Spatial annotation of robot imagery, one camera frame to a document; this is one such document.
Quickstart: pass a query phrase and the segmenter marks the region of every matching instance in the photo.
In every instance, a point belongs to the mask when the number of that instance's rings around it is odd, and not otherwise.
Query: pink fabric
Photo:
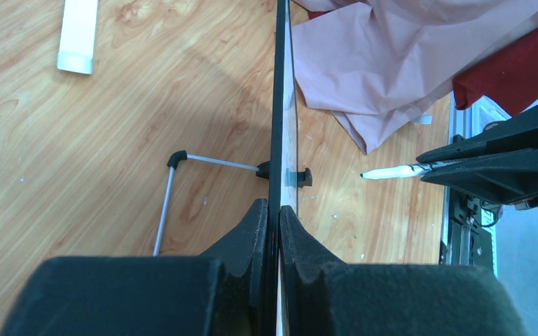
[[[332,11],[346,0],[300,0]],[[371,0],[292,28],[308,107],[332,110],[364,153],[423,114],[468,66],[538,27],[538,0]]]

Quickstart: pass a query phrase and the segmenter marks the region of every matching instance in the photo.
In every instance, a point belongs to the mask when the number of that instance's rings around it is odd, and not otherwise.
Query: red fabric
[[[314,18],[318,18],[319,16],[323,15],[323,14],[327,14],[328,12],[311,12],[310,10],[308,10],[308,18],[309,19],[314,19]]]
[[[538,28],[453,79],[456,107],[485,95],[516,116],[538,98]]]

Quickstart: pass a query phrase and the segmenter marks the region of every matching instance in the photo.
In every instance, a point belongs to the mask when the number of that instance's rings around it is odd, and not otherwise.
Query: black foam padding
[[[240,223],[200,255],[219,259],[234,276],[243,275],[253,256],[263,253],[267,205],[266,199],[256,199]]]
[[[525,335],[486,269],[337,265],[324,280],[334,335]]]
[[[28,280],[2,335],[208,335],[224,270],[203,257],[62,257]]]
[[[312,283],[326,263],[346,265],[304,229],[289,205],[281,208],[280,230],[284,264],[295,267],[303,283]]]

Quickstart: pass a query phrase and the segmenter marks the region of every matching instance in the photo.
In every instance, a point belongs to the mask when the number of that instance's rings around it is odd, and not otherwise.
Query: white plastic piece
[[[432,114],[424,113],[416,119],[413,119],[411,122],[422,125],[430,125],[432,124]]]
[[[97,0],[65,1],[58,69],[92,74],[97,9]]]

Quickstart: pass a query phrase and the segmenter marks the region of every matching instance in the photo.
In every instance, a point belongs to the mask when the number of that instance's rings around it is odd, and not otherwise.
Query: wooden table
[[[0,1],[0,325],[46,258],[151,254],[170,153],[269,158],[275,0],[101,0],[91,76],[55,67],[62,10]],[[368,156],[302,101],[305,227],[349,262],[435,263],[442,188],[358,173],[444,145],[448,100]],[[205,250],[267,190],[249,171],[181,164],[162,254]]]

